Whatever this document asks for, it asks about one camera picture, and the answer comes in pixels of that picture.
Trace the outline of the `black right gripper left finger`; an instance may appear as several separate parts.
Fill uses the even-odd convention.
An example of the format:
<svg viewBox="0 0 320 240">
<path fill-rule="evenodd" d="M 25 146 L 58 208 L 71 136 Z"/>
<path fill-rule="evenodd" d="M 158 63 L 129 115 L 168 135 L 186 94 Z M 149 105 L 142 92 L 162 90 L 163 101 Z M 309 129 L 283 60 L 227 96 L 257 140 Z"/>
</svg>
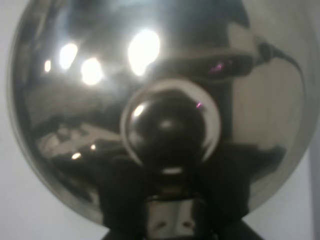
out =
<svg viewBox="0 0 320 240">
<path fill-rule="evenodd" d="M 108 231 L 101 240 L 113 240 L 112 231 Z"/>
</svg>

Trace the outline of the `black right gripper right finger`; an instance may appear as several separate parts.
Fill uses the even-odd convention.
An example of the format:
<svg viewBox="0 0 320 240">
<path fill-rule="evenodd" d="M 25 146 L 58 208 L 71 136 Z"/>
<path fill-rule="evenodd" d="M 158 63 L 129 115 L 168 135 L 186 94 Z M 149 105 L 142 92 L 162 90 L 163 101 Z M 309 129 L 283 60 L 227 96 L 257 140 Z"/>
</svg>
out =
<svg viewBox="0 0 320 240">
<path fill-rule="evenodd" d="M 243 220 L 241 220 L 240 222 L 240 239 L 241 240 L 264 240 Z"/>
</svg>

